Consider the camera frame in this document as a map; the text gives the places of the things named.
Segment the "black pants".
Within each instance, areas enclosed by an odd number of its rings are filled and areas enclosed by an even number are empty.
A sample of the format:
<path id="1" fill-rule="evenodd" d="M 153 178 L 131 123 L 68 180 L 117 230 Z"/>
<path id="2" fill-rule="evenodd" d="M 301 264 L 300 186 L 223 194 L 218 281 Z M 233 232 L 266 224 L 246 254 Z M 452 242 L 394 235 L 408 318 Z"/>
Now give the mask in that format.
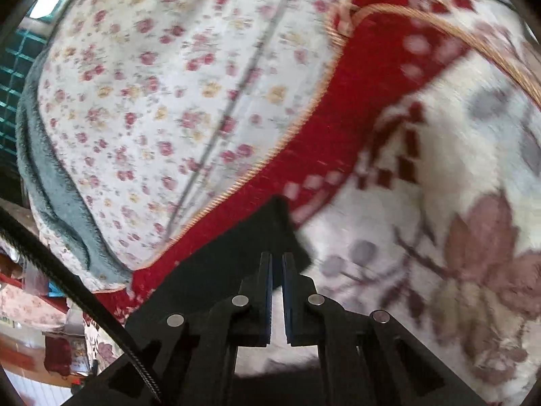
<path id="1" fill-rule="evenodd" d="M 295 235 L 288 205 L 280 197 L 271 198 L 251 216 L 181 260 L 130 314 L 127 331 L 142 339 L 146 329 L 171 314 L 210 311 L 217 302 L 237 294 L 242 280 L 258 271 L 265 252 L 272 255 L 274 289 L 282 286 L 284 254 L 292 254 L 298 271 L 312 264 Z"/>

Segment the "green grilled window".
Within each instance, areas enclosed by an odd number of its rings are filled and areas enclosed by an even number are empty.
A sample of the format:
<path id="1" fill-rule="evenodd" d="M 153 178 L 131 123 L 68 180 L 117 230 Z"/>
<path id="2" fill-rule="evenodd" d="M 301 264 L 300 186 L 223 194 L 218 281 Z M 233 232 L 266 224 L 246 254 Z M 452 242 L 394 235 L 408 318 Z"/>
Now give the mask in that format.
<path id="1" fill-rule="evenodd" d="M 27 74 L 43 50 L 46 39 L 26 29 L 17 29 L 1 49 L 0 135 L 1 164 L 17 169 L 16 115 Z"/>

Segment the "white floral bed sheet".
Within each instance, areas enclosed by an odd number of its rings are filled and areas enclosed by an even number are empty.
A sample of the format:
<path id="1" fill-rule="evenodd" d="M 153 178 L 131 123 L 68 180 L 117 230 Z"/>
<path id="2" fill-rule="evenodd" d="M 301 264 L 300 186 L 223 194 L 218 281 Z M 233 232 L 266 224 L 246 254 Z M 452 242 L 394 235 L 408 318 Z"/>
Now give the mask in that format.
<path id="1" fill-rule="evenodd" d="M 107 247 L 135 276 L 307 109 L 336 0 L 71 0 L 40 116 Z"/>

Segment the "red white floral blanket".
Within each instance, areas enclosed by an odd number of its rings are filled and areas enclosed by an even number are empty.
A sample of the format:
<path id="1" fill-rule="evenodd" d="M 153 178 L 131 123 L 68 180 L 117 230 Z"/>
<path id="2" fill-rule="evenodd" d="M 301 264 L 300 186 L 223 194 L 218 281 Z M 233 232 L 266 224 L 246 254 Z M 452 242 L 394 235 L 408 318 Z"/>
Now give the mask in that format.
<path id="1" fill-rule="evenodd" d="M 540 81 L 490 0 L 336 0 L 307 109 L 122 291 L 125 319 L 187 255 L 272 194 L 353 308 L 387 308 L 491 405 L 540 368 Z"/>

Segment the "teal fleece garment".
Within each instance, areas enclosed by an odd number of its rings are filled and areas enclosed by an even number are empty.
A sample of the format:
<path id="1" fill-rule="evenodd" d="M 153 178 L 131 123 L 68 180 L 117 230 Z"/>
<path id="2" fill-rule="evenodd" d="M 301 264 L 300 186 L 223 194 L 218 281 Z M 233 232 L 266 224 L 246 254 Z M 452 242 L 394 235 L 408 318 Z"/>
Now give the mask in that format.
<path id="1" fill-rule="evenodd" d="M 40 116 L 38 87 L 48 49 L 32 64 L 18 101 L 18 172 L 53 254 L 93 291 L 132 282 L 132 271 L 107 247 L 74 181 L 56 157 Z"/>

